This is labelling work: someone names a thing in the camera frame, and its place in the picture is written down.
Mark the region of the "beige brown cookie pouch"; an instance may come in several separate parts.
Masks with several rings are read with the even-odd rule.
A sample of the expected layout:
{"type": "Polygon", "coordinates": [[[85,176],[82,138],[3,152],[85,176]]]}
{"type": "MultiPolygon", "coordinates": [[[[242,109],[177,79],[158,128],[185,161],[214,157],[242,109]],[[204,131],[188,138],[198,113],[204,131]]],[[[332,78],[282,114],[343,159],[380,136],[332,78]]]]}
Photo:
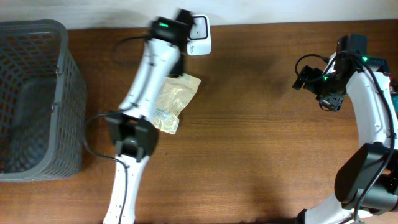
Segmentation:
{"type": "Polygon", "coordinates": [[[175,134],[181,111],[197,93],[199,78],[184,73],[178,78],[167,77],[156,99],[152,124],[165,133],[175,134]]]}

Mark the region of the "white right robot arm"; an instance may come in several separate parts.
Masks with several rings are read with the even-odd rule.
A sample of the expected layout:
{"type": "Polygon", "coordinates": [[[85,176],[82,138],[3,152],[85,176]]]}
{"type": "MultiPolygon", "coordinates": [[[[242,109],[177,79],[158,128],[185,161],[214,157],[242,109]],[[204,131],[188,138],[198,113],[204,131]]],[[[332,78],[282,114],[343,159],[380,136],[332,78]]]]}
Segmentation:
{"type": "Polygon", "coordinates": [[[322,57],[326,68],[296,70],[296,90],[316,96],[319,107],[339,111],[345,96],[354,108],[359,149],[339,169],[334,192],[316,207],[302,210],[296,223],[362,223],[397,211],[397,109],[386,60],[367,54],[367,38],[338,39],[336,52],[322,57]]]}

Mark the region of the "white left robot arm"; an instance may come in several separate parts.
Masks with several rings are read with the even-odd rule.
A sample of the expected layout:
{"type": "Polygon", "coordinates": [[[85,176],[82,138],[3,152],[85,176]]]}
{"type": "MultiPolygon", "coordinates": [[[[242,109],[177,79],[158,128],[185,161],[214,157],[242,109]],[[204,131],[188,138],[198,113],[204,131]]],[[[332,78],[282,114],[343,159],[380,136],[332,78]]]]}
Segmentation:
{"type": "Polygon", "coordinates": [[[159,140],[159,131],[152,124],[155,102],[166,78],[181,61],[193,25],[192,13],[184,9],[174,19],[158,17],[151,22],[131,88],[118,110],[106,115],[116,170],[104,223],[135,221],[141,177],[159,140]]]}

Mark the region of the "white barcode scanner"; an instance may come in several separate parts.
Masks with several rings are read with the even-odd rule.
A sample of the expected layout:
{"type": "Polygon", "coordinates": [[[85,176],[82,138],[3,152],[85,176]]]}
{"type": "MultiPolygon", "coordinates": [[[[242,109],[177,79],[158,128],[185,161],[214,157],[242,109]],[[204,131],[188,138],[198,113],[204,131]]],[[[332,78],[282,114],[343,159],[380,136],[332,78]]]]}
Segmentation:
{"type": "Polygon", "coordinates": [[[211,53],[211,30],[209,18],[204,14],[193,15],[193,26],[188,36],[187,54],[191,56],[211,53]]]}

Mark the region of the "grey plastic mesh basket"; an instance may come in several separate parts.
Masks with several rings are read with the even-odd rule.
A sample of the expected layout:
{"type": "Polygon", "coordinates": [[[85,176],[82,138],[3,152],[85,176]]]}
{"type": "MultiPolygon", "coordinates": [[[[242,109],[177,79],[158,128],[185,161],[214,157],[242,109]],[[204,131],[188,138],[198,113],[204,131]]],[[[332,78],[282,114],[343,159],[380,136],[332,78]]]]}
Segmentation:
{"type": "Polygon", "coordinates": [[[87,87],[51,19],[1,23],[1,181],[72,177],[82,167],[87,87]]]}

